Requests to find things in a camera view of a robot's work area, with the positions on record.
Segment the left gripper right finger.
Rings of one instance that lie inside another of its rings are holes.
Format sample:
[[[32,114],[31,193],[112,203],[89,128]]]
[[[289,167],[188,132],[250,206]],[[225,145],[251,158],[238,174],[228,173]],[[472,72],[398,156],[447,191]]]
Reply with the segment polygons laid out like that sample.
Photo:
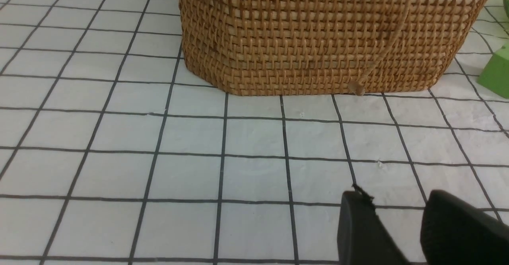
[[[441,189],[430,192],[420,231],[429,265],[507,265],[509,228]]]

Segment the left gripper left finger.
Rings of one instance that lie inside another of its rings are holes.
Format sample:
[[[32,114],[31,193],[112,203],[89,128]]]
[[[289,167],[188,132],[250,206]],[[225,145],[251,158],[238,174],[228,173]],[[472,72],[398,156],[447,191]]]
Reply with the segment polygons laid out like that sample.
[[[341,265],[409,265],[360,186],[342,193],[337,247]]]

